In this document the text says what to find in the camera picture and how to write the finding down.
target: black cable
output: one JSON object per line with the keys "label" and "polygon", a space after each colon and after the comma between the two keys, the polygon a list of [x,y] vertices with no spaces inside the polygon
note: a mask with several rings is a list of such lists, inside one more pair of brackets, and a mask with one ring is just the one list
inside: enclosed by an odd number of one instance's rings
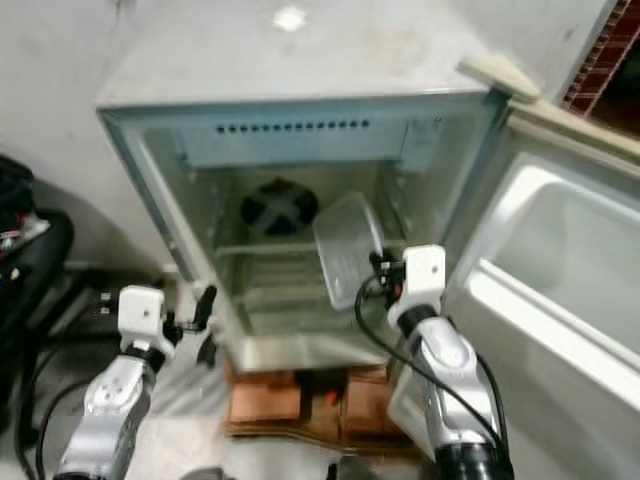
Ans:
{"label": "black cable", "polygon": [[500,388],[498,388],[498,382],[496,381],[496,377],[494,377],[491,368],[489,368],[489,364],[487,364],[482,355],[476,353],[476,357],[478,358],[478,363],[484,370],[484,373],[487,376],[487,380],[489,380],[489,384],[491,385],[491,391],[493,393],[493,398],[496,403],[496,410],[498,414],[500,438],[502,439],[505,450],[507,451],[507,453],[509,453],[509,434],[507,432],[507,420],[504,415],[504,405],[502,404],[502,395],[500,394]]}
{"label": "black cable", "polygon": [[21,433],[20,425],[22,423],[22,415],[23,415],[22,407],[26,401],[27,395],[30,395],[31,391],[33,390],[33,387],[35,386],[35,383],[38,380],[38,376],[40,375],[40,373],[42,373],[42,371],[47,366],[47,364],[51,361],[54,355],[59,351],[60,351],[59,348],[54,349],[50,351],[42,359],[42,361],[36,368],[35,372],[33,372],[33,376],[31,377],[31,381],[29,382],[28,388],[24,389],[24,391],[22,392],[22,395],[16,396],[16,405],[14,408],[15,422],[13,427],[13,449],[14,449],[16,458],[18,459],[18,463],[20,464],[20,467],[22,469],[22,472],[26,475],[26,477],[29,480],[37,480],[37,478],[33,471],[33,467],[31,466],[31,464],[29,463],[29,460],[27,459],[24,446],[22,445],[22,438],[20,435]]}
{"label": "black cable", "polygon": [[113,340],[116,340],[116,336],[119,338],[119,334],[111,334],[111,333],[76,334],[76,335],[70,335],[66,333],[68,329],[76,321],[83,318],[84,314],[86,314],[87,311],[90,310],[90,308],[91,306],[89,305],[83,308],[80,312],[78,312],[78,314],[64,326],[63,332],[59,334],[57,337],[50,337],[52,340],[55,339],[55,343],[49,343],[47,345],[46,343],[43,342],[42,347],[49,348],[49,352],[46,354],[46,356],[40,361],[40,363],[36,367],[35,371],[33,372],[33,375],[31,376],[31,379],[29,381],[27,388],[23,390],[21,395],[16,396],[16,404],[13,409],[14,417],[16,419],[14,424],[14,431],[13,431],[13,448],[14,448],[14,454],[16,456],[16,459],[18,460],[20,468],[22,469],[22,472],[25,474],[25,476],[29,480],[38,480],[38,479],[33,470],[33,467],[31,466],[31,464],[29,463],[29,460],[27,459],[25,448],[24,448],[24,445],[22,444],[23,439],[21,438],[20,426],[22,424],[23,406],[26,402],[27,396],[30,395],[31,392],[33,392],[36,382],[38,381],[38,377],[40,376],[42,371],[45,369],[45,367],[51,362],[53,357],[65,346],[80,344],[80,343],[92,343],[97,341],[100,341],[100,342],[113,341]]}
{"label": "black cable", "polygon": [[47,427],[49,426],[49,421],[51,420],[51,416],[53,415],[53,411],[56,409],[58,404],[70,393],[79,390],[80,388],[84,388],[89,385],[93,381],[94,377],[85,378],[84,380],[80,380],[78,382],[74,382],[68,387],[62,389],[58,394],[53,398],[49,406],[44,412],[42,417],[42,421],[40,422],[40,429],[38,431],[38,442],[36,443],[36,472],[38,473],[37,480],[46,480],[45,471],[44,471],[44,439],[47,433]]}
{"label": "black cable", "polygon": [[482,428],[486,430],[487,434],[493,440],[495,447],[500,451],[500,453],[504,457],[504,461],[511,463],[509,460],[509,451],[505,447],[504,442],[501,440],[500,436],[496,433],[496,431],[489,424],[489,422],[487,422],[487,420],[475,408],[473,408],[464,398],[462,398],[455,390],[453,390],[447,384],[429,375],[427,372],[423,371],[420,367],[418,367],[415,363],[413,363],[410,359],[405,358],[403,355],[399,354],[393,347],[387,345],[365,323],[364,319],[362,318],[362,300],[365,298],[366,289],[369,286],[369,283],[371,283],[371,281],[375,279],[376,279],[375,275],[371,275],[369,278],[367,278],[362,283],[362,285],[360,285],[360,288],[358,289],[358,292],[356,294],[354,312],[355,312],[356,322],[358,323],[358,326],[360,327],[360,329],[364,332],[364,334],[367,337],[369,337],[369,339],[373,343],[378,345],[381,349],[383,349],[386,353],[388,353],[392,358],[395,358],[396,360],[402,362],[403,364],[411,368],[411,370],[413,370],[415,373],[417,373],[418,375],[426,379],[428,382],[433,383],[436,387],[441,388],[442,390],[447,392],[449,395],[451,395],[453,398],[455,398],[465,409],[467,409],[467,411],[478,421],[478,423],[480,423]]}

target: ventilation slot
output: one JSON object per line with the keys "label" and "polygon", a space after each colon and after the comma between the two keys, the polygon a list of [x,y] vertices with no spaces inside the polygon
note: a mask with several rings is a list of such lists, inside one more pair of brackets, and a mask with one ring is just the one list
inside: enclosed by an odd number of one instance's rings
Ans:
{"label": "ventilation slot", "polygon": [[246,133],[268,132],[311,132],[311,131],[339,131],[367,129],[371,123],[369,120],[329,120],[318,122],[272,123],[272,124],[228,124],[218,125],[216,132],[219,135],[236,135]]}

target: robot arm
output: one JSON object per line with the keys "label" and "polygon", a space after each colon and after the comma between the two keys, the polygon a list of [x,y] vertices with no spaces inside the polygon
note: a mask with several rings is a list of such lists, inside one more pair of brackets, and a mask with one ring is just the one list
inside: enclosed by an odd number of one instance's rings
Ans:
{"label": "robot arm", "polygon": [[[205,291],[189,329],[204,329],[215,294],[213,287]],[[54,480],[124,479],[156,375],[173,356],[183,328],[167,320],[161,290],[132,286],[120,293],[118,330],[122,353],[87,388],[84,415]]]}
{"label": "robot arm", "polygon": [[410,342],[414,363],[448,386],[485,420],[483,426],[444,389],[423,380],[429,439],[442,479],[513,479],[504,449],[493,436],[497,415],[491,391],[478,377],[472,345],[440,316],[445,287],[445,252],[438,246],[408,248],[403,262],[372,257],[378,281],[387,293],[387,320]]}

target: brick wall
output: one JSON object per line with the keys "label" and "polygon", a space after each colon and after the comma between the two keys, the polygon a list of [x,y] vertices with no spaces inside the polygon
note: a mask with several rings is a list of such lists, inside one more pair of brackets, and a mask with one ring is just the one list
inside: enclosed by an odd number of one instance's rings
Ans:
{"label": "brick wall", "polygon": [[640,0],[618,0],[562,105],[588,116],[640,35]]}

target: container lid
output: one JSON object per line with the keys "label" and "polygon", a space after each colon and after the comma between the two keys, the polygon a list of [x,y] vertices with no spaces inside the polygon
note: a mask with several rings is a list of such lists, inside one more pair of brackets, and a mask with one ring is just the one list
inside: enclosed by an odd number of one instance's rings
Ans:
{"label": "container lid", "polygon": [[373,273],[369,254],[382,253],[375,213],[362,194],[352,193],[320,212],[313,232],[331,305],[353,306],[358,288]]}

